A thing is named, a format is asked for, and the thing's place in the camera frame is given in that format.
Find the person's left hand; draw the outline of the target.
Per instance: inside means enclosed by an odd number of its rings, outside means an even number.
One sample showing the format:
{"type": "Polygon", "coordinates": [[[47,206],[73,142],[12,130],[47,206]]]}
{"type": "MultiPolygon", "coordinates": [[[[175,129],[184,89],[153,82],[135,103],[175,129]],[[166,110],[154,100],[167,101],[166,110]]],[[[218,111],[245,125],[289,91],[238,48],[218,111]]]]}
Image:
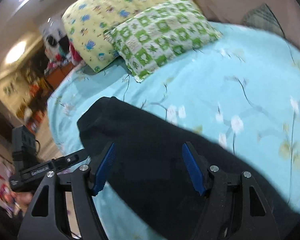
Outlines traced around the person's left hand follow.
{"type": "Polygon", "coordinates": [[[16,217],[20,213],[24,216],[33,198],[33,194],[31,192],[12,192],[12,196],[15,200],[12,215],[16,217]]]}

